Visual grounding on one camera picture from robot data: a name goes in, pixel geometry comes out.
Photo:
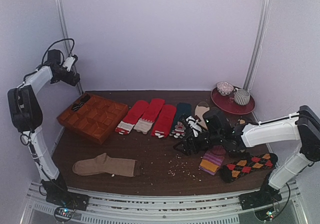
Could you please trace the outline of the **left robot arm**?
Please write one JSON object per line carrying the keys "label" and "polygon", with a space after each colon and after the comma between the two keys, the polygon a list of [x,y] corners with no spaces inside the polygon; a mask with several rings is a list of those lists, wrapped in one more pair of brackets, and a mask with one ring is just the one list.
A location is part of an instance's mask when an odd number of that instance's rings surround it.
{"label": "left robot arm", "polygon": [[75,86],[80,81],[80,75],[71,70],[78,60],[77,55],[70,55],[64,61],[60,59],[56,49],[49,51],[47,61],[26,74],[18,87],[8,91],[7,98],[12,123],[20,133],[21,143],[30,151],[44,189],[47,194],[52,193],[53,199],[61,206],[67,206],[72,201],[72,195],[67,191],[45,144],[41,126],[43,113],[37,100],[37,94],[47,82],[54,84],[63,81]]}

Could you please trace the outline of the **black white striped sock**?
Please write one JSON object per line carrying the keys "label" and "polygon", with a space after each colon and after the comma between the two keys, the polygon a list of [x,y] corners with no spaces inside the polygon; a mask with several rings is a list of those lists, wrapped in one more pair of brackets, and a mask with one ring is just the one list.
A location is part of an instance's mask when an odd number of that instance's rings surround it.
{"label": "black white striped sock", "polygon": [[74,103],[72,105],[72,111],[78,111],[89,99],[90,99],[90,95],[89,94],[86,94],[84,97],[82,97],[80,99],[80,101],[78,103]]}

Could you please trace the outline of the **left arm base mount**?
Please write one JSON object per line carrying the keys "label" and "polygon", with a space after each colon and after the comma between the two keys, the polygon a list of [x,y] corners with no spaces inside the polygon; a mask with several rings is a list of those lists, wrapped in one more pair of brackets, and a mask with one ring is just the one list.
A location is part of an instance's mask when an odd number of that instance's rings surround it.
{"label": "left arm base mount", "polygon": [[89,198],[85,194],[60,189],[46,191],[46,202],[56,205],[53,215],[59,222],[70,221],[76,210],[86,211]]}

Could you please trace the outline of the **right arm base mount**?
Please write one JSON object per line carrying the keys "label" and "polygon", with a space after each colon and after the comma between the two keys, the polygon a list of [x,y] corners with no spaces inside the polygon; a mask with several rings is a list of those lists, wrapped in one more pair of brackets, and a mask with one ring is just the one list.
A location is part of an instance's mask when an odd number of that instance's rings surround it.
{"label": "right arm base mount", "polygon": [[241,194],[239,201],[242,210],[253,209],[254,214],[260,221],[272,221],[280,209],[281,194],[269,190],[258,190]]}

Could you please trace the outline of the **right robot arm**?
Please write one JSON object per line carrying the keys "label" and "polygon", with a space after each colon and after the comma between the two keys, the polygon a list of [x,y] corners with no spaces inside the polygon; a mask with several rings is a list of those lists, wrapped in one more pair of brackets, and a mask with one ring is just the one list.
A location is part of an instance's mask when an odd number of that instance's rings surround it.
{"label": "right robot arm", "polygon": [[186,134],[173,146],[175,150],[192,155],[220,145],[229,153],[240,153],[265,143],[289,140],[301,142],[299,151],[272,171],[257,192],[256,200],[260,204],[268,204],[290,179],[320,159],[320,119],[307,105],[300,106],[299,111],[288,116],[258,123],[231,126],[223,111],[218,109],[207,111],[203,119],[206,129],[192,116],[180,117]]}

